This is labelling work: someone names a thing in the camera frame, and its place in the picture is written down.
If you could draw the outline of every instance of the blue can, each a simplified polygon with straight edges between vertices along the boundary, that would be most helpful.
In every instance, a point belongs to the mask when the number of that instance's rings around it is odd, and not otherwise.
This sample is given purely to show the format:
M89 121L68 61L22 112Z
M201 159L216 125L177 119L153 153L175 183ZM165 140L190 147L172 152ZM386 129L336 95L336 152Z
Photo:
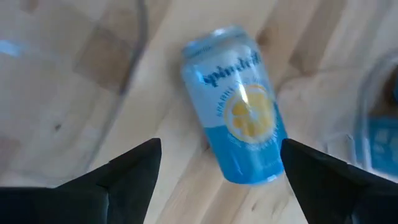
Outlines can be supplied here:
M227 180L270 182L283 173L287 137L257 44L231 26L187 44L182 77Z

